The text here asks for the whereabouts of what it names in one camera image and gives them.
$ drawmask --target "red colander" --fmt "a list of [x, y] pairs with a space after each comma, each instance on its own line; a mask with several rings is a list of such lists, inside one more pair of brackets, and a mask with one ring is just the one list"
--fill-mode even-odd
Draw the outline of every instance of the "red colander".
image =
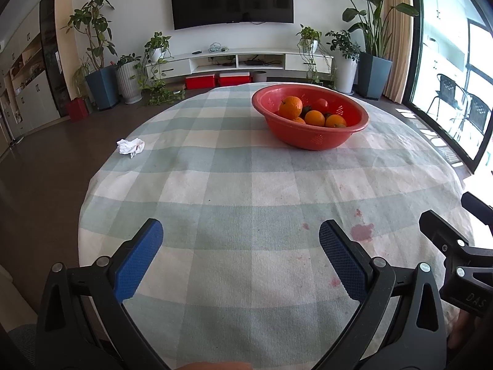
[[[329, 103], [329, 112], [341, 115], [347, 128], [323, 128], [298, 124], [274, 114], [279, 110], [282, 100], [289, 96], [301, 99], [303, 106], [310, 105], [319, 98]], [[270, 130], [284, 143], [307, 150], [326, 150], [340, 146], [355, 132], [368, 126], [370, 119], [366, 110], [353, 99], [330, 89], [303, 84], [282, 84], [268, 86], [252, 97], [253, 107], [261, 113]]]

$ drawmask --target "curtain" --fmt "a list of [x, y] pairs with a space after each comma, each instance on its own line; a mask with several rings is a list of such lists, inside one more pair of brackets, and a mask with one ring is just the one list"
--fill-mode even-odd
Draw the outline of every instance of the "curtain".
[[[387, 15], [390, 7], [399, 3], [412, 5], [413, 0], [385, 0], [384, 15]], [[384, 89], [384, 96], [397, 103], [402, 103], [411, 61], [413, 18], [393, 10], [389, 15], [389, 32], [393, 35], [389, 41], [385, 58], [393, 61], [393, 66]]]

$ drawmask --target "screw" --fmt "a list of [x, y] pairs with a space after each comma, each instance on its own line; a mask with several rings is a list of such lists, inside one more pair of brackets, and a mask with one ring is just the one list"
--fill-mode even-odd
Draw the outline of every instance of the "screw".
[[421, 271], [424, 271], [425, 273], [429, 273], [431, 271], [431, 267], [427, 263], [421, 263], [420, 269], [421, 269]]
[[51, 267], [51, 271], [53, 271], [54, 273], [59, 273], [63, 268], [63, 264], [61, 263], [55, 263], [53, 264], [53, 267]]
[[108, 256], [101, 256], [99, 259], [96, 260], [96, 264], [98, 267], [106, 267], [108, 263], [109, 263]]
[[376, 257], [373, 259], [373, 264], [375, 264], [379, 268], [384, 268], [387, 265], [387, 262], [381, 257]]

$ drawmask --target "blue planter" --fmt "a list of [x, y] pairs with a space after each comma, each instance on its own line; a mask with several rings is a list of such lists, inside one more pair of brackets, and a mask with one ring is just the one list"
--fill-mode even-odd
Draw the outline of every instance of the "blue planter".
[[100, 111], [118, 103], [120, 96], [114, 65], [90, 73], [86, 76], [86, 81]]
[[359, 55], [358, 93], [371, 100], [378, 100], [389, 79], [392, 61], [370, 54]]

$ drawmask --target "black chair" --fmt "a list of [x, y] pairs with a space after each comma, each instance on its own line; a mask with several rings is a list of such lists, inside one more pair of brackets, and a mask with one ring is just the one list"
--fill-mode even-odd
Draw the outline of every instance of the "black chair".
[[438, 120], [438, 114], [440, 112], [440, 101], [443, 100], [445, 103], [450, 105], [451, 107], [455, 108], [456, 110], [462, 111], [463, 108], [459, 105], [457, 100], [455, 100], [455, 91], [457, 88], [459, 88], [466, 99], [468, 99], [468, 93], [461, 88], [455, 81], [450, 79], [447, 75], [444, 75], [443, 73], [440, 73], [437, 75], [438, 80], [440, 81], [440, 90], [437, 90], [437, 96], [432, 100], [430, 107], [428, 108], [428, 111], [426, 112], [427, 114], [430, 112], [433, 103], [435, 103], [435, 100], [438, 99], [438, 109], [436, 111], [436, 119]]
[[469, 110], [462, 119], [462, 122], [459, 125], [459, 130], [460, 132], [462, 132], [464, 130], [465, 122], [468, 121], [481, 133], [481, 135], [484, 136], [486, 121], [488, 119], [488, 114], [491, 112], [491, 109], [476, 95], [469, 94], [469, 96], [471, 97]]

